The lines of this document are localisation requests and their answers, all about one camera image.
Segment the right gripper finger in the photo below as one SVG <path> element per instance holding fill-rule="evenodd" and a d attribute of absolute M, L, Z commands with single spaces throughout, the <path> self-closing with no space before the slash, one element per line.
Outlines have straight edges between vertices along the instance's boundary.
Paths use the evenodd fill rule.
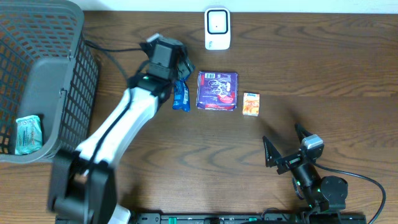
<path fill-rule="evenodd" d="M 296 134 L 298 136 L 298 140 L 300 141 L 300 143 L 303 142 L 303 140 L 307 137 L 312 136 L 313 134 L 309 131 L 307 131 L 301 124 L 296 123 L 295 124 L 295 131 Z"/>
<path fill-rule="evenodd" d="M 279 164 L 279 161 L 282 159 L 281 154 L 274 147 L 273 143 L 266 137 L 262 137 L 265 149 L 265 162 L 266 167 L 274 167 Z"/>

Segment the blue snack packet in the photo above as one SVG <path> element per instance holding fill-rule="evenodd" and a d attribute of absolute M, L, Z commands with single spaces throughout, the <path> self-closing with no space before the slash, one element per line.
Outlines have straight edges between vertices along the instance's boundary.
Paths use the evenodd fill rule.
<path fill-rule="evenodd" d="M 177 80 L 174 86 L 174 110 L 190 111 L 189 89 L 183 80 Z"/>

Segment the purple sanitary pad pack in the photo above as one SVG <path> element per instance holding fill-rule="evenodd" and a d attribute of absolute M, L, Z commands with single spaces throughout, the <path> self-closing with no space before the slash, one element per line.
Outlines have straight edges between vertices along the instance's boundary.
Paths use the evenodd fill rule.
<path fill-rule="evenodd" d="M 196 106 L 202 110 L 233 111 L 238 101 L 236 72 L 199 72 Z"/>

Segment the orange tissue pack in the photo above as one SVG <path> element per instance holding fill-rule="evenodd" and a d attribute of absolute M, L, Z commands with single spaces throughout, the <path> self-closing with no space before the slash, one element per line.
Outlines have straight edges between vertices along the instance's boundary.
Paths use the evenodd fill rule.
<path fill-rule="evenodd" d="M 243 95 L 243 115 L 258 116 L 260 107 L 260 94 L 244 93 Z"/>

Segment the teal wet wipes packet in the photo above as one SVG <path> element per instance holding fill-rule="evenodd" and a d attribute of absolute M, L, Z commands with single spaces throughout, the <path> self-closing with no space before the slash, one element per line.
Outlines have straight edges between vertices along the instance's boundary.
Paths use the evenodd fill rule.
<path fill-rule="evenodd" d="M 16 119 L 16 155 L 31 154 L 43 146 L 40 118 L 37 115 Z"/>

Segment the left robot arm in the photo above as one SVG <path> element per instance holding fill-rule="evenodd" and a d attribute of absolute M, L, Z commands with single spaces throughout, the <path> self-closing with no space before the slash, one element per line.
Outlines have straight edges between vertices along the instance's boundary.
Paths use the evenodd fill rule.
<path fill-rule="evenodd" d="M 159 37 L 140 44 L 148 56 L 128 79 L 122 100 L 105 122 L 74 151 L 53 159 L 49 211 L 78 223 L 129 223 L 132 212 L 118 204 L 115 170 L 143 125 L 193 65 L 183 43 Z"/>

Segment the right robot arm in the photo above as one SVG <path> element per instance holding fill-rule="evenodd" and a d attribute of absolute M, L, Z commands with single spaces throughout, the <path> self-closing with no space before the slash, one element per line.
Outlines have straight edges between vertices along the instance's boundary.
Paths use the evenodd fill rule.
<path fill-rule="evenodd" d="M 348 183 L 334 175 L 321 177 L 315 168 L 316 160 L 325 147 L 323 140 L 296 124 L 295 130 L 300 142 L 296 153 L 282 157 L 267 137 L 263 137 L 266 167 L 277 168 L 279 175 L 291 172 L 295 186 L 302 193 L 301 199 L 316 212 L 339 212 L 346 208 Z"/>

